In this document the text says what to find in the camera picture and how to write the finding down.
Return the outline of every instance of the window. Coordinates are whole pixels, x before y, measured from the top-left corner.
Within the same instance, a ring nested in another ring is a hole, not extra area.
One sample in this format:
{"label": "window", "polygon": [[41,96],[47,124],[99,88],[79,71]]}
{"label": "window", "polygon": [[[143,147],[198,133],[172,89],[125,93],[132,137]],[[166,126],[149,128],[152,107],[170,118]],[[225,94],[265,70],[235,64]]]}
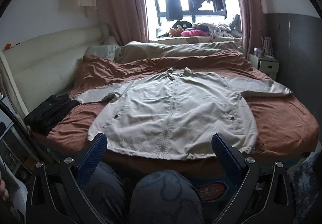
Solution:
{"label": "window", "polygon": [[[183,10],[183,20],[190,23],[203,22],[203,23],[219,23],[227,17],[226,4],[223,0],[224,10],[213,12],[214,6],[213,3],[204,2],[202,7],[194,12],[189,12],[188,0],[180,0],[181,7]],[[157,18],[159,26],[171,27],[176,21],[167,22],[165,17],[165,0],[155,0],[156,9],[157,9]]]}

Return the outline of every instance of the beige jacket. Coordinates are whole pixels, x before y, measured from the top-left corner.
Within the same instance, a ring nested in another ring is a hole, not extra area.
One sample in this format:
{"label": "beige jacket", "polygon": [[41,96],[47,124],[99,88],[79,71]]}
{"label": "beige jacket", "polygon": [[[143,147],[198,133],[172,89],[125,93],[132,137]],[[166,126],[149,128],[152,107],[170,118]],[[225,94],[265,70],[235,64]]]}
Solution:
{"label": "beige jacket", "polygon": [[244,97],[289,94],[287,87],[270,79],[222,77],[186,68],[89,90],[75,99],[90,103],[114,96],[90,126],[89,140],[104,133],[107,148],[114,152],[185,160],[215,156],[215,133],[243,153],[254,152],[258,132]]}

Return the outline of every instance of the jacket zipper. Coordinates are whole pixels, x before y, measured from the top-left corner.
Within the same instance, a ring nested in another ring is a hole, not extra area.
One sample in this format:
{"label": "jacket zipper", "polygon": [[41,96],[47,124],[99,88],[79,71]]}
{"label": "jacket zipper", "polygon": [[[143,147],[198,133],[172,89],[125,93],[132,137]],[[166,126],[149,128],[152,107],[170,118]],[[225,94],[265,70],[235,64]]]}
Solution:
{"label": "jacket zipper", "polygon": [[158,156],[159,159],[162,159],[163,153],[165,151],[165,143],[166,143],[166,139],[167,139],[168,134],[169,134],[169,125],[170,125],[171,117],[172,117],[173,112],[174,112],[175,98],[177,96],[178,79],[179,79],[179,77],[177,76],[177,78],[175,79],[175,85],[174,85],[174,94],[173,94],[173,100],[172,100],[172,108],[171,108],[170,115],[167,118],[165,130],[164,130],[164,133],[163,133],[163,137],[162,137],[162,141],[161,141],[161,147],[160,147],[160,152],[159,152],[159,156]]}

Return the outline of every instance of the hand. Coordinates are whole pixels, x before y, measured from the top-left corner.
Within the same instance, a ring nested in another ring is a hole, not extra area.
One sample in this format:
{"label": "hand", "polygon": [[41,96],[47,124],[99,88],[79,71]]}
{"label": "hand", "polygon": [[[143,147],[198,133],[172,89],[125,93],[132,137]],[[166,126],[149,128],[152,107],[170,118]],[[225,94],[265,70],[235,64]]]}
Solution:
{"label": "hand", "polygon": [[4,201],[9,199],[9,193],[5,188],[4,180],[0,180],[0,197],[2,197]]}

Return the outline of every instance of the patterned pants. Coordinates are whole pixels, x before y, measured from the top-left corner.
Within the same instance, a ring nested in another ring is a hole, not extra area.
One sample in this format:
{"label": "patterned pants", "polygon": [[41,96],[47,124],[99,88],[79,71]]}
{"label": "patterned pants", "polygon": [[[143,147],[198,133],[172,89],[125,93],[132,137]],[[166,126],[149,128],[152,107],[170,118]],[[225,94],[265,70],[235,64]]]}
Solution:
{"label": "patterned pants", "polygon": [[198,191],[176,171],[158,171],[142,178],[127,201],[118,175],[100,162],[83,190],[107,223],[203,224]]}

